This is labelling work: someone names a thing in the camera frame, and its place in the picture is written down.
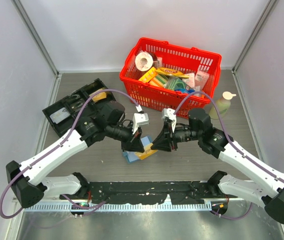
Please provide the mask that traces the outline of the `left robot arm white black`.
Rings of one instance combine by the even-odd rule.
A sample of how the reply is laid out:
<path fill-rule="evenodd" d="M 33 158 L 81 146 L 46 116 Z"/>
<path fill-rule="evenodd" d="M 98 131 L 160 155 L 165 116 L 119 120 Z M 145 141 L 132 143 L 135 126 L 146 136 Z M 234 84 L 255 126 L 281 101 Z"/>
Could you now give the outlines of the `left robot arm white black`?
<path fill-rule="evenodd" d="M 75 128 L 69 129 L 41 153 L 22 163 L 12 161 L 7 164 L 9 184 L 22 208 L 29 208 L 44 197 L 87 197 L 89 183 L 80 173 L 63 177 L 47 175 L 71 156 L 105 137 L 120 141 L 124 151 L 144 152 L 141 126 L 149 123 L 148 115 L 140 110 L 127 126 L 123 125 L 124 118 L 125 108 L 116 101 L 110 101 L 94 113 L 80 116 Z"/>

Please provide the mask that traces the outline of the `blue leather card holder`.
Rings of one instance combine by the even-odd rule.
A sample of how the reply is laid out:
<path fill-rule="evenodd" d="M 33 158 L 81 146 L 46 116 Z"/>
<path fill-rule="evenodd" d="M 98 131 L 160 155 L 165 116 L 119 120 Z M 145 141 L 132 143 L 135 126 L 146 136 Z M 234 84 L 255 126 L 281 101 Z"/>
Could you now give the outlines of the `blue leather card holder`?
<path fill-rule="evenodd" d="M 147 136 L 141 138 L 141 142 L 142 142 L 143 146 L 146 147 L 148 144 L 152 143 L 152 138 L 151 138 L 151 136 L 147 135 Z M 140 160 L 140 158 L 137 156 L 137 154 L 139 154 L 139 152 L 133 152 L 133 151 L 123 151 L 122 152 L 124 159 L 129 164 Z"/>

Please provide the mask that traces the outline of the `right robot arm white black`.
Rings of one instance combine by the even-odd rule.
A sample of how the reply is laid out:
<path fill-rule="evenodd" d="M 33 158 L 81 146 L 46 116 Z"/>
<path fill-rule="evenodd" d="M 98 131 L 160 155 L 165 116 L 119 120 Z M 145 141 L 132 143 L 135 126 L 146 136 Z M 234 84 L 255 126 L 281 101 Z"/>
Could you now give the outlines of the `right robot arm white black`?
<path fill-rule="evenodd" d="M 284 173 L 265 164 L 224 131 L 215 128 L 210 116 L 201 108 L 188 112 L 188 124 L 178 125 L 175 111 L 162 111 L 162 131 L 153 141 L 152 149 L 171 152 L 178 143 L 197 141 L 207 154 L 235 167 L 250 181 L 239 180 L 217 171 L 208 180 L 208 193 L 212 197 L 222 194 L 236 196 L 263 208 L 275 221 L 284 225 Z"/>

